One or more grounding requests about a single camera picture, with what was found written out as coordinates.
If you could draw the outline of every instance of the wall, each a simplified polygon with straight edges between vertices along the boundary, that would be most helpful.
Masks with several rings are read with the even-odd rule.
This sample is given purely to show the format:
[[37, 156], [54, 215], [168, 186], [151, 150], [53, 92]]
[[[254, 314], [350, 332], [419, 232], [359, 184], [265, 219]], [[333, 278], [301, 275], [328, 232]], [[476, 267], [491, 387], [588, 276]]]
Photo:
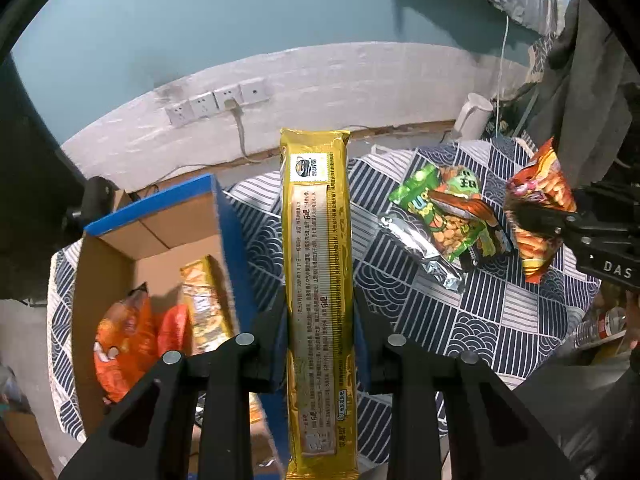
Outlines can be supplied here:
[[[158, 86], [256, 54], [385, 41], [495, 56], [503, 30], [485, 0], [50, 0], [13, 56], [62, 143]], [[527, 64], [536, 37], [512, 24], [506, 59]]]
[[[241, 157], [230, 112], [173, 128], [162, 108], [169, 102], [265, 77], [271, 98], [242, 108], [251, 154], [276, 148], [282, 127], [334, 130], [450, 120], [468, 92], [492, 95], [499, 61], [450, 46], [380, 41], [260, 54], [147, 92], [85, 127], [62, 148], [86, 176], [100, 174], [135, 190], [194, 166]], [[517, 88], [526, 74], [527, 67], [507, 60], [502, 86]], [[182, 168], [185, 164], [192, 167]]]

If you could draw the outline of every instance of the electrical outlet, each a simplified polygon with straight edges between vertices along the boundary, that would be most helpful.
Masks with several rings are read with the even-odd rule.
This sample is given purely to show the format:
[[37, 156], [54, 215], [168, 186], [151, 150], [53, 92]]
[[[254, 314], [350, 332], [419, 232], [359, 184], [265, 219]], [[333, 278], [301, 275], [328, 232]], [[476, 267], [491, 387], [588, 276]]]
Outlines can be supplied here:
[[242, 81], [240, 83], [240, 93], [244, 104], [266, 101], [269, 98], [263, 77]]
[[216, 98], [213, 97], [213, 92], [196, 95], [196, 97], [189, 99], [189, 102], [191, 103], [191, 108], [196, 118], [209, 117], [219, 112]]
[[191, 104], [188, 101], [182, 101], [175, 105], [170, 105], [164, 108], [166, 114], [171, 121], [174, 128], [180, 128], [185, 124], [189, 124], [195, 120], [196, 116], [193, 113]]
[[223, 86], [222, 88], [214, 90], [213, 93], [216, 96], [220, 110], [231, 110], [235, 108], [235, 105], [232, 103], [234, 99], [238, 106], [242, 104], [242, 94], [240, 93], [239, 85]]

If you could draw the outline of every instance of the silver foil packet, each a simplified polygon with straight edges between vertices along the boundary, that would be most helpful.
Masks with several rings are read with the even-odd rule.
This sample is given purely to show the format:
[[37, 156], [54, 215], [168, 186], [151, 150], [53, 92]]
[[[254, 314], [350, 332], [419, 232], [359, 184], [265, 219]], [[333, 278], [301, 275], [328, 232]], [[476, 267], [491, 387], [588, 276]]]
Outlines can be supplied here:
[[465, 290], [466, 273], [447, 262], [428, 236], [394, 213], [380, 215], [381, 229], [396, 239], [398, 244], [417, 260], [425, 272], [437, 283], [458, 293]]

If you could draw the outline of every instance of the plastic water bottle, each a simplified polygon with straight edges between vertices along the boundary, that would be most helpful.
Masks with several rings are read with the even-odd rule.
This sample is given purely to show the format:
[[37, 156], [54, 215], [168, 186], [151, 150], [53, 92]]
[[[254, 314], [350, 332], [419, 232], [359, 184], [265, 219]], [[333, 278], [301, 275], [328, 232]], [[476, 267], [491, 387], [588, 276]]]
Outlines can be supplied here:
[[597, 346], [626, 328], [625, 309], [621, 306], [583, 321], [575, 329], [575, 348]]

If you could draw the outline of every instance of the blue and white tablecloth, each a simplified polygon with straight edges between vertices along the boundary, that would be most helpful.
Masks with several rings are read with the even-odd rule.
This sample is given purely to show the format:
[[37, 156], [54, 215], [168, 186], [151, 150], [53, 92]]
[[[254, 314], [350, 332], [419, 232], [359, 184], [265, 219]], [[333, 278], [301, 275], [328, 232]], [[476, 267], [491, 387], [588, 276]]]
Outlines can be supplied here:
[[[528, 159], [518, 142], [499, 137], [492, 142], [366, 155], [348, 165], [354, 281], [363, 288], [369, 305], [387, 317], [396, 332], [430, 351], [475, 351], [510, 387], [520, 384], [574, 329], [599, 282], [578, 272], [572, 252], [562, 248], [540, 285], [524, 282], [520, 259], [513, 254], [473, 270], [466, 291], [457, 294], [429, 280], [419, 264], [379, 231], [376, 216], [398, 210], [388, 201], [389, 192], [428, 162], [462, 164], [476, 174], [482, 196], [507, 226], [502, 210], [505, 180]], [[268, 308], [284, 280], [280, 174], [272, 171], [243, 180], [226, 193], [242, 224], [255, 298], [261, 308]], [[65, 349], [77, 250], [60, 251], [53, 257], [48, 307], [54, 403], [63, 429], [76, 437], [83, 436], [82, 424], [74, 400], [70, 353]], [[444, 434], [447, 423], [441, 394], [436, 402]], [[390, 405], [389, 396], [358, 392], [358, 445], [363, 462], [382, 463], [388, 458]]]

